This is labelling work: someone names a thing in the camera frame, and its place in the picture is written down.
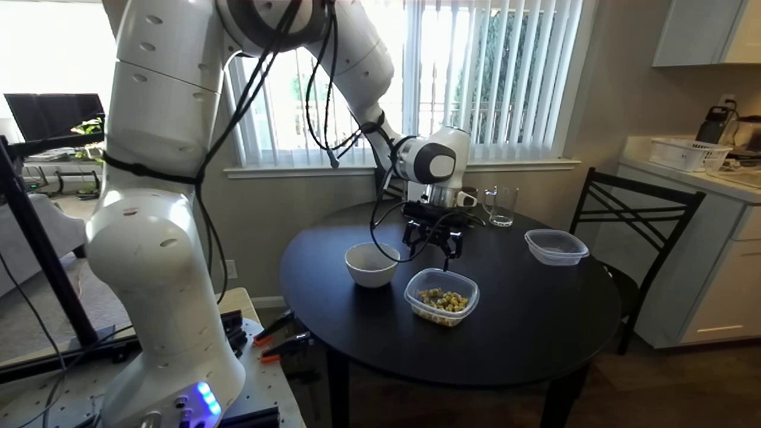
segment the blue light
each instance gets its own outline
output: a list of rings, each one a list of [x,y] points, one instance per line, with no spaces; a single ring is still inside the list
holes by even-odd
[[[197,383],[197,393],[201,393],[201,395],[212,395],[210,383]]]

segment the metal frame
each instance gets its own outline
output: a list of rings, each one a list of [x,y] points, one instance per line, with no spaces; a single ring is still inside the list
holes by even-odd
[[[7,146],[6,135],[0,135],[0,193],[7,199],[7,206],[13,209],[30,248],[33,250],[33,256],[39,259],[44,273],[49,276],[49,282],[57,298],[57,303],[63,304],[70,323],[74,326],[74,332],[80,338],[81,347],[90,347],[99,342],[99,332],[87,314],[87,310],[81,307],[70,276],[64,271],[64,267],[60,265],[60,256],[39,218],[39,215],[33,211],[33,204],[25,191],[25,181],[20,178],[20,173],[14,172],[14,164],[25,161],[25,158],[36,154],[36,153],[46,153],[52,147],[76,147],[76,146],[89,146],[89,143],[99,143],[102,140],[102,133],[93,133],[93,135],[74,135],[74,137],[55,137],[55,140],[39,140],[39,143],[25,143],[25,146]],[[50,356],[39,360],[36,369],[46,370],[50,363],[46,363]],[[20,374],[41,374],[41,370],[30,370],[30,367],[20,367]]]

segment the table leg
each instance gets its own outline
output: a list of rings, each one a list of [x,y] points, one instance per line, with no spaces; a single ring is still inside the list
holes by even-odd
[[[587,374],[591,374],[591,363],[549,383],[549,389],[546,397],[542,428],[566,425],[572,416],[572,407],[579,399],[580,389],[586,388]]]
[[[349,360],[328,347],[328,385],[334,428],[349,425]]]

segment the bowl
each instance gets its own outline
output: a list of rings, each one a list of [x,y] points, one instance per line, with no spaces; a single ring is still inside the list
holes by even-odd
[[[395,279],[399,253],[391,244],[364,242],[346,254],[353,280],[363,288],[384,288]]]
[[[577,267],[591,254],[580,238],[559,228],[533,228],[523,238],[530,254],[547,267]]]
[[[439,290],[442,293],[456,293],[466,298],[466,304],[459,311],[441,310],[423,300],[423,293]],[[477,280],[442,268],[423,268],[405,288],[405,300],[409,303],[412,314],[455,329],[462,323],[479,304],[479,286]]]

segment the kitchen counter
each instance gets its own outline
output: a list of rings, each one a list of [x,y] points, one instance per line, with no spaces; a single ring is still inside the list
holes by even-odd
[[[761,204],[761,166],[735,172],[679,172],[647,159],[650,137],[628,137],[621,164],[661,178],[685,183],[705,193],[719,193],[748,204]]]

